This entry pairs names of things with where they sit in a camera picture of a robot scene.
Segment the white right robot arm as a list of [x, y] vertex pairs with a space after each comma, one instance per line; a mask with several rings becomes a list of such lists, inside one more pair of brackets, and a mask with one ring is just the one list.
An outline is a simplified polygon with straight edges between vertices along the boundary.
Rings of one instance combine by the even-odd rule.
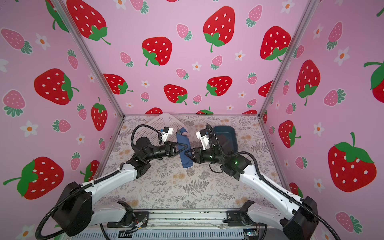
[[225, 155], [219, 150], [194, 148], [185, 151], [185, 155], [197, 164], [220, 164], [224, 173], [256, 190], [278, 210], [276, 217], [263, 217], [260, 207], [249, 207], [246, 215], [253, 222], [275, 225], [290, 240], [310, 240], [313, 237], [320, 222], [316, 201], [291, 193], [263, 175], [251, 154]]

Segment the dark blue paper napkin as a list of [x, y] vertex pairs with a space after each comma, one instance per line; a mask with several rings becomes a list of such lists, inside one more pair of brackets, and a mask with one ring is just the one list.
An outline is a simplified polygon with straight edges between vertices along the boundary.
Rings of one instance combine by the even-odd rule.
[[177, 143], [178, 148], [181, 150], [179, 156], [184, 169], [193, 166], [193, 161], [185, 154], [186, 151], [191, 149], [190, 140], [188, 138], [188, 132], [185, 128], [177, 130]]

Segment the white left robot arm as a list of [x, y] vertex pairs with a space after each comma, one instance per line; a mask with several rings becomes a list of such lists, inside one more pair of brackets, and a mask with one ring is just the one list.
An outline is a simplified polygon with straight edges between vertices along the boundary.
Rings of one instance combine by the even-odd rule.
[[79, 234], [88, 226], [103, 223], [118, 223], [134, 228], [139, 221], [126, 202], [119, 201], [109, 207], [98, 206], [97, 202], [118, 187], [143, 176], [150, 168], [151, 160], [172, 158], [188, 147], [187, 144], [170, 141], [154, 146], [148, 138], [139, 138], [132, 146], [135, 153], [131, 159], [122, 163], [116, 171], [81, 185], [75, 182], [67, 185], [52, 218], [69, 237]]

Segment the white perforated plastic basket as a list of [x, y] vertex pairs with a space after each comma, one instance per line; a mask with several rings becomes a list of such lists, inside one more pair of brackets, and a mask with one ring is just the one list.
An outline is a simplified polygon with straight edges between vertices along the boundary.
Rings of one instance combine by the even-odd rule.
[[139, 138], [147, 137], [153, 145], [159, 146], [160, 144], [157, 131], [164, 130], [164, 127], [173, 129], [173, 133], [167, 137], [167, 141], [171, 142], [177, 141], [177, 130], [181, 130], [182, 128], [184, 128], [186, 131], [188, 130], [188, 128], [182, 122], [168, 113], [159, 115], [158, 117], [149, 121], [146, 125], [154, 128], [156, 132], [146, 127], [140, 127], [134, 134], [134, 142], [136, 142], [136, 140]]

